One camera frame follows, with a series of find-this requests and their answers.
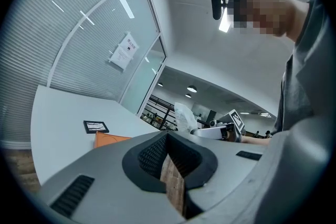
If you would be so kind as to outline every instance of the white plastic bag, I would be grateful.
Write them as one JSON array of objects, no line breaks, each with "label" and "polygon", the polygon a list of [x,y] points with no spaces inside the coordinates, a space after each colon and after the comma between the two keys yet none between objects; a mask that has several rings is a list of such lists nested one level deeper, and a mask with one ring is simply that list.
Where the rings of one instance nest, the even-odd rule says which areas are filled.
[{"label": "white plastic bag", "polygon": [[194,114],[187,106],[175,103],[174,108],[179,131],[190,134],[193,129],[197,129],[197,121],[195,120]]}]

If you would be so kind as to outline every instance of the person's arm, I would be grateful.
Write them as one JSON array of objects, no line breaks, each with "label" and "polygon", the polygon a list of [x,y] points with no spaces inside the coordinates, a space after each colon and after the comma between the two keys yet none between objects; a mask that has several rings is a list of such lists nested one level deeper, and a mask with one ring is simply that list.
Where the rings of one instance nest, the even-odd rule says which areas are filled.
[{"label": "person's arm", "polygon": [[242,139],[241,143],[264,145],[264,146],[267,146],[269,144],[269,141],[271,140],[271,138],[260,139],[249,136],[242,136],[241,139]]}]

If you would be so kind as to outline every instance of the window blind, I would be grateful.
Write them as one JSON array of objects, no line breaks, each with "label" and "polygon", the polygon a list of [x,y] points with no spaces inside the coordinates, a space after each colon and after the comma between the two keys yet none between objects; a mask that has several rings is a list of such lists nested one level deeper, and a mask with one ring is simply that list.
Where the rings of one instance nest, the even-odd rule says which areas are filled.
[{"label": "window blind", "polygon": [[[158,35],[148,0],[127,0],[130,19],[119,0],[107,0],[76,31],[60,58],[51,87],[118,101]],[[139,49],[125,70],[108,58],[130,32]]]},{"label": "window blind", "polygon": [[[62,43],[83,16],[80,11],[84,12],[91,9],[98,1],[100,0],[13,1],[3,21],[0,33],[1,140],[30,142],[30,118],[37,86],[47,84],[49,71]],[[107,15],[99,15],[99,11],[97,11],[96,15],[92,17],[98,25],[102,25],[100,27],[101,31],[110,31],[116,24],[116,21],[111,20],[100,21],[96,16],[103,18]],[[91,46],[97,46],[97,44],[98,42],[90,43]],[[86,48],[84,52],[91,50],[92,48]],[[76,57],[79,57],[79,55],[80,52],[76,52]],[[66,59],[76,62],[76,58],[68,57]],[[133,68],[124,75],[124,81],[127,81],[127,75],[132,71]],[[60,81],[62,81],[60,79],[61,74],[62,68],[60,67],[58,69],[58,80]],[[63,86],[66,86],[67,79],[71,79],[71,77],[62,81]],[[81,93],[87,94],[89,92],[82,90]]]}]

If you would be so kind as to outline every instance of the ceiling lamp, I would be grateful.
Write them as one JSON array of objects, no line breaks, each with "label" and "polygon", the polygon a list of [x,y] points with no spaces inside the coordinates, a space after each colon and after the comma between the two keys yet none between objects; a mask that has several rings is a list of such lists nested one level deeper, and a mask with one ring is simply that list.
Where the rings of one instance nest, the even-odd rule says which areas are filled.
[{"label": "ceiling lamp", "polygon": [[268,113],[261,113],[260,116],[266,117],[266,118],[271,118],[271,115],[269,115]]},{"label": "ceiling lamp", "polygon": [[187,89],[190,90],[191,92],[197,92],[196,87],[193,85],[190,85]]}]

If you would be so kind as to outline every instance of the glass partition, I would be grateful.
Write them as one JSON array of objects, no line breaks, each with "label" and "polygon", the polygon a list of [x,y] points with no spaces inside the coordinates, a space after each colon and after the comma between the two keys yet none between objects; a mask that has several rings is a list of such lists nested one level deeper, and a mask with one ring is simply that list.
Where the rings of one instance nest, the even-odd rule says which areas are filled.
[{"label": "glass partition", "polygon": [[[119,0],[107,0],[84,20],[57,63],[52,88],[120,100],[159,31],[148,0],[126,1],[134,18],[127,15]],[[139,48],[122,70],[108,59],[127,33]]]},{"label": "glass partition", "polygon": [[157,39],[152,49],[141,62],[139,69],[130,82],[129,88],[121,102],[121,105],[124,108],[128,109],[133,114],[137,114],[164,59],[165,54],[161,40]]},{"label": "glass partition", "polygon": [[[2,23],[0,34],[0,134],[3,143],[10,145],[20,143],[30,146],[30,119],[36,89],[38,85],[47,85],[50,69],[62,44],[83,17],[80,11],[85,13],[100,1],[13,1]],[[123,78],[117,80],[117,82],[121,80],[120,85],[115,84],[121,89],[125,88],[135,67],[138,66],[157,36],[157,28],[148,0],[127,1],[135,13],[133,22],[125,24],[126,17],[119,14],[124,12],[121,10],[122,6],[120,4],[117,6],[118,0],[109,0],[101,6],[100,10],[104,14],[99,14],[99,10],[92,14],[92,20],[95,19],[97,23],[95,28],[89,22],[84,22],[82,26],[84,29],[78,28],[77,32],[82,32],[76,33],[68,44],[68,50],[60,59],[61,65],[56,69],[58,77],[54,78],[52,87],[71,91],[70,85],[73,83],[69,79],[71,80],[74,75],[77,75],[78,79],[74,82],[77,86],[73,89],[74,92],[118,99],[119,88],[116,89],[114,95],[110,92],[93,93],[93,88],[99,92],[101,88],[106,89],[106,87],[101,85],[101,81],[97,79],[97,73],[86,72],[84,67],[91,64],[92,66],[89,67],[102,67],[105,63],[100,63],[97,60],[97,54],[101,54],[99,60],[106,62],[109,50],[114,49],[125,30],[134,32],[136,27],[140,27],[140,22],[141,27],[147,25],[145,34],[142,35],[146,35],[146,39],[140,40],[140,38],[138,39],[139,35],[134,34],[140,45],[140,53],[132,63],[134,66],[130,66],[127,72],[119,74]],[[143,10],[135,7],[136,1]],[[114,15],[112,15],[113,8],[109,10],[111,7],[115,8]],[[69,60],[71,62],[69,64],[72,65],[66,65],[65,60]],[[99,74],[105,75],[105,71],[102,69]],[[105,76],[104,82],[113,81],[113,74],[112,71],[111,75]],[[80,90],[78,81],[84,81],[82,90]]]}]

